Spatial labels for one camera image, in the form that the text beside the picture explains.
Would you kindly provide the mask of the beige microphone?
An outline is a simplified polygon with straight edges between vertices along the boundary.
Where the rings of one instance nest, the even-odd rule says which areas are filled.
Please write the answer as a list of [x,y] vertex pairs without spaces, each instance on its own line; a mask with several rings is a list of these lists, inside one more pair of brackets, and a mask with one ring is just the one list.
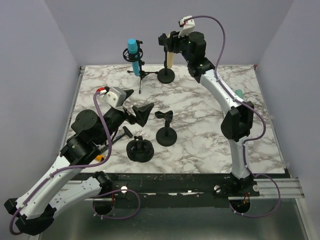
[[172,47],[170,47],[170,43],[167,44],[166,51],[167,51],[167,55],[166,55],[167,68],[171,69],[174,64],[174,53],[172,51]]

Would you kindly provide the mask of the tall black clip stand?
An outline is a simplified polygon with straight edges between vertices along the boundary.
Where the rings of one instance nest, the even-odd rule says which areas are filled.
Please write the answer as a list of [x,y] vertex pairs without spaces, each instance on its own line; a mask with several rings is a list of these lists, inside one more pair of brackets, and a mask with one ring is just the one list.
[[167,50],[163,48],[164,51],[164,62],[163,68],[158,72],[157,79],[162,84],[170,84],[175,79],[175,73],[172,69],[167,67]]

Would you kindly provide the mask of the short black clip stand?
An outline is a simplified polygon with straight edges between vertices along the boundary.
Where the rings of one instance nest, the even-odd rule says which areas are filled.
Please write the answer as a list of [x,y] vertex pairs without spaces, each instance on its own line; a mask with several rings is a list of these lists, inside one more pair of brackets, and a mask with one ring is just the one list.
[[176,131],[170,127],[173,120],[173,111],[167,112],[156,111],[155,117],[157,119],[164,119],[164,127],[160,128],[156,133],[156,141],[163,147],[170,147],[174,145],[178,139]]

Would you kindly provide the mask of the black shock-mount round stand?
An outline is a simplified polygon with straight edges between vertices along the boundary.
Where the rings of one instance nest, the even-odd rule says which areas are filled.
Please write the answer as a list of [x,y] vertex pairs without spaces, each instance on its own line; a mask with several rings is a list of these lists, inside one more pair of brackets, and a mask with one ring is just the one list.
[[151,141],[143,139],[141,135],[134,136],[126,146],[128,158],[133,162],[146,163],[154,156],[154,147]]

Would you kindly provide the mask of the mint green microphone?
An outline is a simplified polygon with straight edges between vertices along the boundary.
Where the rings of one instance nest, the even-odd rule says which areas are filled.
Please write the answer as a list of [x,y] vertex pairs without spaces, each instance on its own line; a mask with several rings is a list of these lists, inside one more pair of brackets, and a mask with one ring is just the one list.
[[236,89],[236,90],[235,90],[235,94],[236,94],[239,98],[241,98],[242,100],[245,99],[245,95],[244,95],[244,93],[243,93],[243,91],[242,91],[241,89]]

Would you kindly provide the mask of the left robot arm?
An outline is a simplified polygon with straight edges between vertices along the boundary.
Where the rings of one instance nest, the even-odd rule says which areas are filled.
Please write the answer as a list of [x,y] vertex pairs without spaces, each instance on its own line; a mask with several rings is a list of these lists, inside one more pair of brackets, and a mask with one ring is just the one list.
[[132,89],[102,87],[93,95],[96,110],[82,110],[71,128],[75,134],[60,150],[58,157],[41,179],[19,198],[9,198],[4,207],[12,216],[12,235],[36,236],[44,232],[63,210],[86,198],[107,197],[113,184],[102,171],[95,172],[80,185],[60,192],[73,177],[86,168],[106,163],[112,153],[111,135],[125,122],[144,127],[154,103],[129,112],[123,103],[134,93]]

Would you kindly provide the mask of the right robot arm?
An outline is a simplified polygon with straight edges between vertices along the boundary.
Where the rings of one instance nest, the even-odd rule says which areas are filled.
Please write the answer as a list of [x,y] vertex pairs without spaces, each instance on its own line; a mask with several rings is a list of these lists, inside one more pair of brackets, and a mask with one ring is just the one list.
[[215,73],[216,66],[205,56],[207,43],[203,33],[194,31],[187,36],[178,37],[172,31],[170,36],[162,34],[158,44],[168,53],[181,54],[187,62],[189,74],[217,100],[224,113],[220,125],[221,132],[228,139],[231,151],[231,174],[236,179],[230,183],[230,191],[241,196],[248,190],[245,181],[250,172],[246,168],[243,144],[248,139],[253,126],[254,108],[252,102],[245,102]]

